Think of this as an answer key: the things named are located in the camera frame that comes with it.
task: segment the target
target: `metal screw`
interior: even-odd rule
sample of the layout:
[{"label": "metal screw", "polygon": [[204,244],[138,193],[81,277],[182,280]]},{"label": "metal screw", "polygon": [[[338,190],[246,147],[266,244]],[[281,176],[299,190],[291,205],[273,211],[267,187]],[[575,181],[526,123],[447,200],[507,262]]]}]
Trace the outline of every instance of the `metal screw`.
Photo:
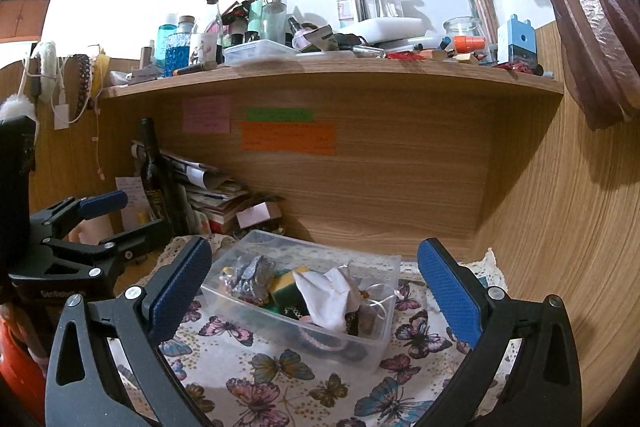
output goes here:
[{"label": "metal screw", "polygon": [[66,300],[66,305],[73,308],[74,306],[78,305],[81,300],[82,300],[82,296],[79,293],[76,293],[75,295],[71,295]]},{"label": "metal screw", "polygon": [[127,299],[137,299],[142,294],[142,288],[140,286],[132,286],[131,288],[127,288],[127,291],[124,292],[124,296]]},{"label": "metal screw", "polygon": [[546,299],[554,308],[562,308],[562,299],[557,295],[549,295]]},{"label": "metal screw", "polygon": [[502,288],[498,288],[498,286],[491,286],[487,290],[487,293],[494,301],[501,301],[504,299],[504,290]]}]

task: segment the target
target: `butterfly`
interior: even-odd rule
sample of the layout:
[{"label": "butterfly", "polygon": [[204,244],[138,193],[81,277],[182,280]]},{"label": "butterfly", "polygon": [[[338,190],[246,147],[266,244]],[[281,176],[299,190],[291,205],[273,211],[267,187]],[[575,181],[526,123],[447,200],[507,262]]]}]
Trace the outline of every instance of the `butterfly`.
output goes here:
[{"label": "butterfly", "polygon": [[242,328],[238,328],[235,324],[232,324],[217,315],[211,315],[209,317],[209,322],[202,327],[198,334],[203,337],[211,337],[212,335],[222,335],[225,331],[243,346],[249,347],[254,345],[253,333],[243,330]]},{"label": "butterfly", "polygon": [[406,282],[398,286],[398,294],[396,294],[396,310],[399,312],[405,312],[407,310],[416,310],[422,307],[422,304],[415,299],[410,298],[411,288],[409,283]]},{"label": "butterfly", "polygon": [[394,356],[391,359],[385,359],[380,362],[380,367],[396,374],[396,381],[402,385],[411,380],[413,375],[420,372],[421,367],[411,365],[411,359],[404,353]]},{"label": "butterfly", "polygon": [[453,334],[453,331],[449,326],[447,326],[447,335],[449,335],[449,338],[452,340],[452,342],[456,343],[456,349],[459,350],[460,353],[464,353],[465,355],[467,355],[468,352],[471,351],[471,346],[469,345],[469,343],[459,341]]},{"label": "butterfly", "polygon": [[433,401],[412,401],[411,398],[402,399],[404,389],[398,397],[398,382],[391,377],[385,377],[371,390],[369,396],[359,399],[353,409],[356,416],[370,416],[380,414],[378,421],[384,419],[381,427],[410,427],[431,406]]},{"label": "butterfly", "polygon": [[367,427],[367,424],[362,420],[358,420],[355,416],[340,420],[335,427]]},{"label": "butterfly", "polygon": [[233,427],[284,427],[289,416],[276,409],[273,402],[280,396],[280,388],[271,382],[251,383],[246,378],[230,378],[228,391],[246,410]]},{"label": "butterfly", "polygon": [[453,346],[437,333],[429,333],[427,321],[427,310],[421,310],[409,319],[408,324],[403,324],[396,330],[396,339],[409,341],[404,345],[411,346],[409,356],[412,359],[423,359],[429,353],[437,353]]},{"label": "butterfly", "polygon": [[324,385],[309,391],[309,396],[325,407],[334,407],[336,399],[345,398],[348,392],[347,386],[342,383],[340,377],[332,373]]},{"label": "butterfly", "polygon": [[258,353],[251,359],[251,365],[254,367],[255,383],[270,382],[279,373],[298,380],[313,380],[316,377],[311,368],[302,362],[300,355],[288,347],[282,352],[278,360],[264,353]]},{"label": "butterfly", "polygon": [[191,399],[203,413],[211,412],[216,408],[216,404],[204,396],[204,388],[201,385],[189,383],[185,386],[184,390],[191,396]]},{"label": "butterfly", "polygon": [[202,318],[202,314],[198,311],[200,308],[202,308],[202,304],[200,304],[199,301],[191,301],[189,309],[184,314],[180,323],[199,321]]},{"label": "butterfly", "polygon": [[140,384],[138,383],[138,379],[136,375],[134,375],[129,367],[125,367],[121,363],[118,364],[118,373],[120,373],[127,381],[135,388],[140,389]]},{"label": "butterfly", "polygon": [[176,336],[160,344],[160,351],[166,357],[180,357],[180,355],[190,355],[193,349]]},{"label": "butterfly", "polygon": [[181,359],[175,359],[169,365],[171,366],[171,369],[173,369],[174,375],[177,377],[178,380],[182,381],[185,378],[187,378],[187,373],[185,372],[184,368],[182,367],[182,360]]}]

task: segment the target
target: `clear plastic box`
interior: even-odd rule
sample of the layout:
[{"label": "clear plastic box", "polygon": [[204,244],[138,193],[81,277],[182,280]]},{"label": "clear plastic box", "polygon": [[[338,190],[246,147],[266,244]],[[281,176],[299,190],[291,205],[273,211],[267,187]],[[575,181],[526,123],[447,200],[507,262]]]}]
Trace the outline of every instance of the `clear plastic box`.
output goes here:
[{"label": "clear plastic box", "polygon": [[267,58],[291,58],[298,52],[277,42],[261,40],[245,42],[225,48],[225,66],[233,66],[247,60],[265,60]]},{"label": "clear plastic box", "polygon": [[325,247],[253,230],[214,261],[202,284],[207,305],[215,314],[266,338],[270,343],[289,347],[299,353],[306,352],[323,359],[336,360],[363,371],[374,371],[378,367],[391,334],[395,298],[389,298],[382,304],[385,312],[379,306],[370,308],[378,310],[378,313],[369,314],[375,318],[372,327],[367,328],[370,331],[368,335],[354,337],[305,324],[240,301],[224,291],[219,277],[223,267],[233,266],[238,258],[248,263],[260,254],[276,260],[276,270],[305,266],[325,273],[348,263],[351,276],[358,282],[360,289],[367,289],[370,297],[376,301],[394,295],[394,290],[398,287],[400,256]]}]

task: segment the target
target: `brown curtain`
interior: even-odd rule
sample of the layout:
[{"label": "brown curtain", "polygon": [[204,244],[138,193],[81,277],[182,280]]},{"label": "brown curtain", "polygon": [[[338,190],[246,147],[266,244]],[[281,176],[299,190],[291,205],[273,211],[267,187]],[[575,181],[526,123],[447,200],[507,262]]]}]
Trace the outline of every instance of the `brown curtain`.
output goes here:
[{"label": "brown curtain", "polygon": [[639,0],[551,0],[573,82],[591,129],[640,112]]}]

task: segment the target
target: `pink box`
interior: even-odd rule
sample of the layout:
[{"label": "pink box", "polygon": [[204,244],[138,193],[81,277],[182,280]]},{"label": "pink box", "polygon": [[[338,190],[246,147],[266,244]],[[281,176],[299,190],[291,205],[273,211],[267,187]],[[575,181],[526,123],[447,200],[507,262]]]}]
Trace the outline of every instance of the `pink box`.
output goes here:
[{"label": "pink box", "polygon": [[267,201],[265,203],[251,206],[242,212],[238,212],[236,217],[238,218],[240,228],[246,229],[247,227],[252,227],[258,223],[262,223],[263,221],[282,217],[282,212],[275,201]]}]

